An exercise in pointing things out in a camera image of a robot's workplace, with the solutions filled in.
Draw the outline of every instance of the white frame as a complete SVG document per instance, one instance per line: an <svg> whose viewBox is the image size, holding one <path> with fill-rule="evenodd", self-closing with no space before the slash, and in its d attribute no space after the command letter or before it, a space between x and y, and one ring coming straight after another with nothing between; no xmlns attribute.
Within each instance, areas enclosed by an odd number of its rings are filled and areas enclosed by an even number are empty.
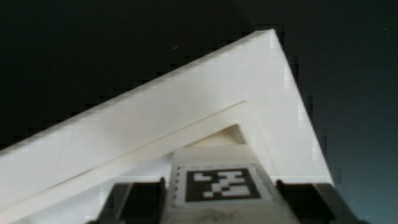
<svg viewBox="0 0 398 224"><path fill-rule="evenodd" d="M23 219L230 125L264 154L271 180L332 183L271 30L254 32L5 150L0 222Z"/></svg>

